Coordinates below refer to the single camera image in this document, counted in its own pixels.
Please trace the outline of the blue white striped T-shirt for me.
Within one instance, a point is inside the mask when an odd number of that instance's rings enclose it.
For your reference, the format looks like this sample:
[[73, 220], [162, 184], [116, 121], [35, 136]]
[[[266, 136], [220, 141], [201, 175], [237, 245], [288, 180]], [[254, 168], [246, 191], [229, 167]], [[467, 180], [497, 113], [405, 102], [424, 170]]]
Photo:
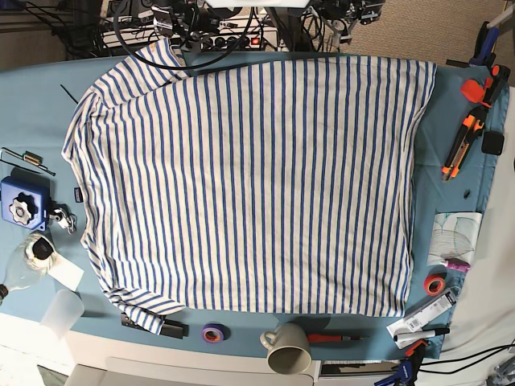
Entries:
[[167, 42], [81, 97], [62, 155], [102, 293], [184, 309], [401, 317], [432, 62], [279, 60], [192, 76]]

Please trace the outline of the purple tape roll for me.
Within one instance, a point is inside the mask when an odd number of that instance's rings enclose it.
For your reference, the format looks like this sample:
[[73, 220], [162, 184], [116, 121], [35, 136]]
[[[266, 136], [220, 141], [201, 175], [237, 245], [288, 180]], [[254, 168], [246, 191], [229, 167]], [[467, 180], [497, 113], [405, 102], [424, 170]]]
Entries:
[[218, 344], [226, 338], [226, 328], [224, 325], [210, 322], [203, 326], [202, 338], [206, 343]]

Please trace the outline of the black remote control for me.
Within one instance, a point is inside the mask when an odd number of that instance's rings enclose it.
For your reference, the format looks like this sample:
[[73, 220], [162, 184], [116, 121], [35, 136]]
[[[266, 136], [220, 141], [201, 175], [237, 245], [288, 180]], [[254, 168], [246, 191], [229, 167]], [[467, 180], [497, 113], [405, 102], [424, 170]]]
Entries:
[[[189, 326], [176, 322], [170, 319], [165, 318], [164, 316], [159, 316], [159, 319], [163, 322], [161, 331], [159, 335], [167, 336], [174, 339], [183, 339], [188, 337], [189, 335]], [[144, 328], [139, 326], [137, 323], [132, 321], [129, 316], [125, 313], [121, 313], [121, 324], [125, 327], [129, 327], [135, 330], [144, 331]]]

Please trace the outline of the leaf patterned paper roll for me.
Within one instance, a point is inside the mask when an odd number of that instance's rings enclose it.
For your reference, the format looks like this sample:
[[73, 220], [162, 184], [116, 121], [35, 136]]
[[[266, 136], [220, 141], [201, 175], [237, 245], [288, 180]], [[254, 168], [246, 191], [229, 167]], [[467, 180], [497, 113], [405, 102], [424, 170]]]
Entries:
[[441, 265], [444, 261], [471, 265], [483, 214], [480, 212], [439, 213], [434, 217], [428, 265]]

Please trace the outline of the white packaged item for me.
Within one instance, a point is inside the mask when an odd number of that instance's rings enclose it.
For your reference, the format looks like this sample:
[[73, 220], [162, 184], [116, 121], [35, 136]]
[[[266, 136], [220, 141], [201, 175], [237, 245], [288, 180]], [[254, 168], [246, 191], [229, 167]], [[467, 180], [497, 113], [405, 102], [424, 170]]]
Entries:
[[414, 339], [397, 341], [395, 336], [419, 332], [424, 326], [436, 320], [439, 316], [450, 310], [457, 301], [453, 289], [444, 290], [439, 296], [430, 300], [426, 305], [420, 306], [413, 312], [405, 315], [396, 322], [389, 324], [386, 329], [394, 340], [398, 349], [414, 343]]

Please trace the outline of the white paper card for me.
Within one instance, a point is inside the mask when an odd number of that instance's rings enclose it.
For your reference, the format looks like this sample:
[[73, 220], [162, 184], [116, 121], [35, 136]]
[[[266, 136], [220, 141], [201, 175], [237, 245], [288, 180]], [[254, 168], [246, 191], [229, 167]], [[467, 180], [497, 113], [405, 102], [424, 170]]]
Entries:
[[47, 273], [69, 290], [77, 291], [84, 270], [59, 253], [53, 253], [51, 255], [51, 268]]

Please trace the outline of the purple small tube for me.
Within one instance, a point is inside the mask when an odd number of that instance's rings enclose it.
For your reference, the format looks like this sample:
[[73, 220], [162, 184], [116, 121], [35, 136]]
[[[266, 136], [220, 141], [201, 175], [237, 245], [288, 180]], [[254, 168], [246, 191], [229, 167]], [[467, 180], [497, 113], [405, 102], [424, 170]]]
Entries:
[[455, 270], [461, 273], [467, 273], [471, 268], [467, 262], [456, 259], [442, 260], [439, 263], [447, 269]]

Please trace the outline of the orange black utility knife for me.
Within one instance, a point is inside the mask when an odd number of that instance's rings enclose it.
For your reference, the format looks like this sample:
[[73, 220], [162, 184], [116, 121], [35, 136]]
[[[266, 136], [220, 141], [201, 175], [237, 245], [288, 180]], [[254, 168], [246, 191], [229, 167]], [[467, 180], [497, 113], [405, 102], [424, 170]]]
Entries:
[[481, 105], [473, 108], [462, 121], [446, 161], [442, 167], [444, 182], [457, 176], [473, 142], [483, 133], [488, 109]]

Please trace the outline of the translucent plastic cup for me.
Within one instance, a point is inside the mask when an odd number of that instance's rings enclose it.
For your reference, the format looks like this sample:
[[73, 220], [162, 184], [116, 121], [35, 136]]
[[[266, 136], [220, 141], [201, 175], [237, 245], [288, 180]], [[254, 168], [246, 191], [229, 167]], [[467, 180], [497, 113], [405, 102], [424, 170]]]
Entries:
[[59, 290], [43, 315], [42, 326], [51, 337], [61, 340], [84, 314], [79, 295], [68, 289]]

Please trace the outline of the clear plastic bottle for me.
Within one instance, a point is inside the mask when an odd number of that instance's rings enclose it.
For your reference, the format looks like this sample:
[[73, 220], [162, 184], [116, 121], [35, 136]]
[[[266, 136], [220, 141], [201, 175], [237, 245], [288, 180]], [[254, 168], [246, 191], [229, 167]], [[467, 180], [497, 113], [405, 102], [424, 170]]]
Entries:
[[33, 232], [11, 253], [1, 284], [1, 302], [13, 291], [39, 282], [54, 265], [55, 247], [41, 232]]

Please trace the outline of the black marker pen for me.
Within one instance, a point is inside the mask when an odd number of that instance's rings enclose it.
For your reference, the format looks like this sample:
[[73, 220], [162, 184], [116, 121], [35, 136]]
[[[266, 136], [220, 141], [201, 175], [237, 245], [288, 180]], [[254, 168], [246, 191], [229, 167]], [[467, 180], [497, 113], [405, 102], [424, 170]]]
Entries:
[[450, 333], [450, 329], [448, 327], [443, 327], [443, 328], [435, 328], [433, 330], [428, 330], [428, 331], [401, 333], [401, 334], [395, 335], [393, 337], [393, 340], [394, 340], [394, 342], [401, 343], [401, 342], [407, 342], [410, 340], [429, 339], [429, 338], [433, 338], [435, 336], [446, 335], [449, 333]]

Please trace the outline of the metal rod with spring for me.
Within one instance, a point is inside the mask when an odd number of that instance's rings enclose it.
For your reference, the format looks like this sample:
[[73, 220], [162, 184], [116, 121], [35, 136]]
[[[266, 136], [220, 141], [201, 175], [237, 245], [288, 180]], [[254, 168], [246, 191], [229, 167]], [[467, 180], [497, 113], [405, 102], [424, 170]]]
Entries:
[[33, 171], [34, 173], [41, 173], [44, 172], [48, 175], [55, 176], [56, 173], [49, 170], [44, 164], [43, 159], [38, 156], [37, 154], [25, 151], [23, 154], [19, 154], [14, 152], [13, 150], [10, 150], [6, 147], [1, 148], [1, 156], [4, 154], [7, 154], [8, 156], [12, 158], [16, 158], [19, 161], [25, 162], [26, 164], [32, 166], [34, 170], [28, 169], [28, 171]]

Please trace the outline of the blue black bar clamp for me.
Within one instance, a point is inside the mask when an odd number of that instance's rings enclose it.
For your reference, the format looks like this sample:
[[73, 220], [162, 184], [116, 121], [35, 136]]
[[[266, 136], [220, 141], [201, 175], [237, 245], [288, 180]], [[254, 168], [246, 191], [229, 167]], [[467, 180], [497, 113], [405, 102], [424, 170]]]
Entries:
[[395, 373], [374, 383], [375, 386], [414, 385], [428, 346], [426, 339], [420, 339], [406, 351], [406, 357], [397, 366]]

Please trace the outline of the black square box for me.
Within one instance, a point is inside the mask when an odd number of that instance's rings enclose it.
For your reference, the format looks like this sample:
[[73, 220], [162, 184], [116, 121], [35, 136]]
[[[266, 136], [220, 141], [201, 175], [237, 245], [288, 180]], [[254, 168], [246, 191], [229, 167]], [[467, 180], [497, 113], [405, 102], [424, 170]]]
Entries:
[[505, 136], [503, 133], [497, 131], [486, 131], [483, 134], [481, 151], [484, 154], [499, 156], [502, 154], [505, 143]]

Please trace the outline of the orange black clamp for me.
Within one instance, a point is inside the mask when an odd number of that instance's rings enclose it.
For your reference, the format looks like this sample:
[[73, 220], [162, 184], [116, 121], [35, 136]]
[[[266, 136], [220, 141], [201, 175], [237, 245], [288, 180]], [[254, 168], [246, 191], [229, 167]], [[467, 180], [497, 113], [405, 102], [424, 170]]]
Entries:
[[462, 94], [472, 103], [491, 108], [507, 85], [511, 70], [504, 65], [494, 65], [483, 85], [473, 79], [466, 80], [460, 88]]

